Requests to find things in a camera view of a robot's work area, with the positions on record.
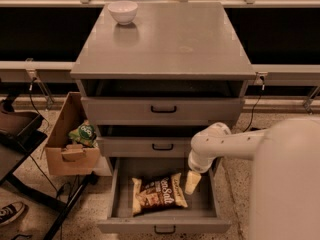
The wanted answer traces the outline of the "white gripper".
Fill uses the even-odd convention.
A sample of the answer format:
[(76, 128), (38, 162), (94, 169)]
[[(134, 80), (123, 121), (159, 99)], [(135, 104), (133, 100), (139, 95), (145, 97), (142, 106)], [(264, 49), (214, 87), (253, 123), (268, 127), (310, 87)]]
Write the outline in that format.
[(185, 193), (192, 195), (197, 185), (201, 180), (201, 174), (209, 170), (212, 165), (212, 160), (207, 157), (198, 155), (195, 151), (191, 150), (188, 157), (188, 166), (192, 171), (187, 173), (185, 183)]

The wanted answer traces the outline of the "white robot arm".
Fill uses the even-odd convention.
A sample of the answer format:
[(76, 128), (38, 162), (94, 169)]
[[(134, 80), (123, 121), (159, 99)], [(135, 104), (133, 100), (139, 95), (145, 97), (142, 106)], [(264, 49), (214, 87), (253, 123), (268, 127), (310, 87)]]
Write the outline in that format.
[(215, 123), (191, 139), (189, 168), (218, 157), (252, 164), (248, 240), (320, 240), (320, 118), (290, 118), (233, 134)]

